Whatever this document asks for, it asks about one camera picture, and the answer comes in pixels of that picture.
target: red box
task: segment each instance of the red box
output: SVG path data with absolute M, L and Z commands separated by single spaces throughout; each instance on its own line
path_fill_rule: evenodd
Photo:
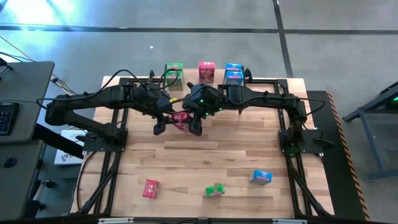
M 159 182 L 156 180 L 149 180 L 145 183 L 143 197 L 156 198 Z
M 199 62 L 199 83 L 213 83 L 216 63 Z
M 181 121 L 185 121 L 186 119 L 189 118 L 189 113 L 178 113 L 178 114 L 172 114 L 172 119 L 178 121 L 177 124 L 173 124 L 176 128 L 183 132 L 188 131 L 188 124 L 181 123 Z

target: juice box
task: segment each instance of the juice box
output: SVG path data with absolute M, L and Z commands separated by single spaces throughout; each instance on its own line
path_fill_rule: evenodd
M 213 83 L 216 63 L 199 62 L 199 83 Z
M 249 181 L 250 183 L 266 185 L 271 183 L 271 179 L 272 179 L 272 173 L 256 169 L 252 174 L 250 174 Z
M 227 63 L 225 65 L 225 72 L 242 72 L 242 65 L 235 63 Z
M 243 73 L 242 72 L 226 72 L 224 83 L 227 85 L 242 85 Z
M 215 197 L 220 196 L 225 193 L 224 186 L 216 185 L 206 188 L 206 196 L 207 197 Z
M 147 179 L 144 187 L 144 193 L 142 194 L 142 196 L 147 198 L 156 198 L 158 188 L 158 181 Z
M 189 124 L 182 123 L 181 121 L 185 121 L 186 119 L 189 118 L 189 113 L 178 113 L 178 114 L 172 114 L 172 119 L 178 121 L 177 124 L 173 124 L 176 128 L 179 130 L 189 133 Z
M 170 71 L 166 73 L 166 85 L 169 85 L 177 78 L 177 81 L 172 85 L 169 86 L 169 91 L 182 91 L 183 90 L 183 74 L 182 74 L 182 63 L 180 62 L 169 62 L 166 65 L 167 69 L 178 69 L 178 71 Z

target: black keyboard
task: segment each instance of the black keyboard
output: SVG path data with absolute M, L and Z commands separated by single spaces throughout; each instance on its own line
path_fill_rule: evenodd
M 0 136 L 10 135 L 18 114 L 19 103 L 3 103 L 0 105 Z

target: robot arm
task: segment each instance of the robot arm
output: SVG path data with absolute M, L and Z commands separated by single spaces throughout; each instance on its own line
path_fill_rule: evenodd
M 101 124 L 73 112 L 73 110 L 105 106 L 109 109 L 131 108 L 157 119 L 154 134 L 165 131 L 166 124 L 173 123 L 164 111 L 173 111 L 169 95 L 159 89 L 158 84 L 145 82 L 144 85 L 116 85 L 96 93 L 82 95 L 59 95 L 47 105 L 45 122 L 55 126 L 69 124 L 97 133 L 102 138 L 116 139 L 115 124 Z
M 188 121 L 189 131 L 197 136 L 202 133 L 201 119 L 221 110 L 239 110 L 249 107 L 278 108 L 286 110 L 291 127 L 290 142 L 303 143 L 302 125 L 307 120 L 304 102 L 293 94 L 279 95 L 275 93 L 252 91 L 241 85 L 218 85 L 218 88 L 206 84 L 192 85 L 191 95 L 183 101 L 183 108 L 193 113 Z

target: wooden table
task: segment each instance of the wooden table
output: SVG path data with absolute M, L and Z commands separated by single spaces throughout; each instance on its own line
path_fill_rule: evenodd
M 198 83 L 198 70 L 185 69 L 184 82 Z M 224 70 L 216 70 L 215 84 L 223 82 Z M 109 80 L 104 77 L 103 84 Z M 289 91 L 307 97 L 302 78 L 287 79 Z M 116 77 L 110 85 L 117 85 Z M 249 84 L 252 90 L 274 92 L 272 85 Z M 189 93 L 170 92 L 181 98 Z M 308 102 L 306 110 L 310 111 Z M 174 104 L 180 110 L 182 104 Z M 111 122 L 112 110 L 97 108 L 94 120 Z M 122 154 L 112 216 L 130 217 L 220 217 L 220 218 L 292 218 L 292 198 L 284 155 L 280 152 L 277 132 L 280 129 L 277 110 L 247 108 L 220 111 L 203 120 L 203 135 L 185 134 L 172 125 L 159 136 L 152 134 L 155 120 L 129 110 L 129 138 Z M 308 128 L 313 127 L 308 117 Z M 104 153 L 97 153 L 81 178 L 81 204 L 98 185 Z M 321 160 L 313 154 L 303 155 L 307 184 L 317 200 L 333 213 L 328 184 Z M 272 172 L 272 182 L 265 186 L 249 183 L 254 169 Z M 159 197 L 142 197 L 146 179 L 160 182 Z M 223 184 L 225 194 L 206 198 L 205 187 Z M 302 193 L 298 188 L 300 208 L 304 212 Z M 105 189 L 103 206 L 108 189 Z M 76 210 L 76 200 L 71 212 Z

